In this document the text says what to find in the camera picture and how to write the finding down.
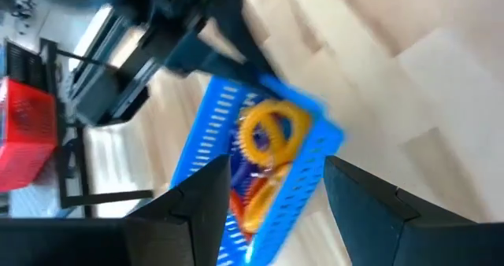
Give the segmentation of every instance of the black metal frame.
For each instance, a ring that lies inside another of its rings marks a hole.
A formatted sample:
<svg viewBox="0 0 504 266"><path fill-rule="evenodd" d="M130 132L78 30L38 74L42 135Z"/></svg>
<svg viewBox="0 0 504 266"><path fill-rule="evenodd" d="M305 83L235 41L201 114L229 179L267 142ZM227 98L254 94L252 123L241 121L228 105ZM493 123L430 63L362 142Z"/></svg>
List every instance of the black metal frame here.
<svg viewBox="0 0 504 266"><path fill-rule="evenodd" d="M83 125L73 122L69 124L67 117L67 104L61 101L57 81L57 56L60 54L76 58L77 56L66 53L57 48L57 43L50 40L40 40L40 53L27 51L10 41L7 41L8 53L7 74L22 83L36 87L52 94L56 104L57 114L57 147L53 153L55 169L58 178L59 202L62 209L72 209L77 206L84 207L84 215L92 217L91 206L133 199L152 198L152 190L136 190L108 194L91 194L88 182L85 147L83 142ZM15 49L15 55L9 55L9 49ZM81 58L83 62L97 61ZM76 137L66 141L68 129L74 129ZM75 157L76 167L70 166L71 156ZM81 195L70 195L67 187L67 178L79 176Z"/></svg>
<svg viewBox="0 0 504 266"><path fill-rule="evenodd" d="M56 160L56 169L58 173L59 182L59 197L60 205L63 209L71 208L74 206L84 206L84 215L86 217L92 216L92 205L115 202L127 201L133 199L152 198L154 196L152 190L135 190L125 192L114 192L107 194L91 194L88 182L87 164L86 164L86 151L83 142L83 126L78 124L68 125L66 117L65 104L61 102L58 97L57 83L56 83L56 66L58 54L75 55L66 53L65 51L57 48L57 43L50 40L41 39L40 47L43 53L43 64L46 67L46 80L48 82L47 89L56 100L57 111L57 140L58 147L54 151L54 158ZM89 59L83 59L84 62L89 62ZM65 141L65 136L69 128L76 130L76 137L68 142ZM80 177L81 195L69 195L66 186L66 179L69 173L72 172L72 167L69 166L70 155L73 154L76 159L76 166L79 169L77 173Z"/></svg>

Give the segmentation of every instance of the blue plastic basket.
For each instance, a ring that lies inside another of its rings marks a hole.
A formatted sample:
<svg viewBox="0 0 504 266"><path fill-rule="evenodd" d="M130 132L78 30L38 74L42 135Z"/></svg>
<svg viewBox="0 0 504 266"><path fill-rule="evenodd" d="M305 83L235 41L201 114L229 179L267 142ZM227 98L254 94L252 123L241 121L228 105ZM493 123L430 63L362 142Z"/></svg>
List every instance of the blue plastic basket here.
<svg viewBox="0 0 504 266"><path fill-rule="evenodd" d="M324 117L325 109L320 103L271 76L263 76L261 82L281 98L308 111L312 127L264 223L249 245L235 217L231 213L228 215L217 265L271 263L321 180L325 157L334 154L343 141L342 131ZM215 157L228 153L229 131L240 108L254 96L255 92L247 87L212 78L183 148L172 187Z"/></svg>

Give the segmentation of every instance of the orange gear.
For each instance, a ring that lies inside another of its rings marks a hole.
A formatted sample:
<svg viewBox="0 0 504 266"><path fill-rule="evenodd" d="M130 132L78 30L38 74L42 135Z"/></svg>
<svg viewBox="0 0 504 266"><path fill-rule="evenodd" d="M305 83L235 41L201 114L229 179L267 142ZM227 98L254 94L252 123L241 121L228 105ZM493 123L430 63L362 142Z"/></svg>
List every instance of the orange gear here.
<svg viewBox="0 0 504 266"><path fill-rule="evenodd" d="M241 230L245 239L249 242L252 239L252 234L243 230L243 204L238 193L231 190L229 194L229 207L231 212L235 215L236 223L238 223L239 229Z"/></svg>
<svg viewBox="0 0 504 266"><path fill-rule="evenodd" d="M291 170L292 164L285 164L275 170L266 183L262 184L258 192L251 198L243 214L243 228L245 231L256 233L273 203L273 198L279 189L280 181Z"/></svg>

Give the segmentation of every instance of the light wood floor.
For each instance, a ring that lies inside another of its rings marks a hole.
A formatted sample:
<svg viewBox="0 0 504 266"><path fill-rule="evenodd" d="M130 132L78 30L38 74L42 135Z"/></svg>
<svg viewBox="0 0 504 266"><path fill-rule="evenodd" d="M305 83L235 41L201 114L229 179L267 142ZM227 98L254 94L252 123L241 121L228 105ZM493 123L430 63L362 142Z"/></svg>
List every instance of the light wood floor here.
<svg viewBox="0 0 504 266"><path fill-rule="evenodd" d="M328 104L346 132L343 159L486 222L504 220L501 9L504 0L248 0L246 14L278 73ZM152 80L130 124L89 131L96 190L165 189L208 82L169 75ZM349 263L321 184L276 264Z"/></svg>

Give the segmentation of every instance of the red plastic basket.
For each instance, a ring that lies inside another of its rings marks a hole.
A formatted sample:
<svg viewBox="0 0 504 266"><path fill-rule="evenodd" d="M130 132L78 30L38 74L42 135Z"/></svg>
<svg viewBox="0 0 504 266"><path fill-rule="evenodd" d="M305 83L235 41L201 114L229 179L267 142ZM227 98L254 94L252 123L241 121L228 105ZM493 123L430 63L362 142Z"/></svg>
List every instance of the red plastic basket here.
<svg viewBox="0 0 504 266"><path fill-rule="evenodd" d="M26 187L57 145L54 97L4 78L0 86L0 191Z"/></svg>

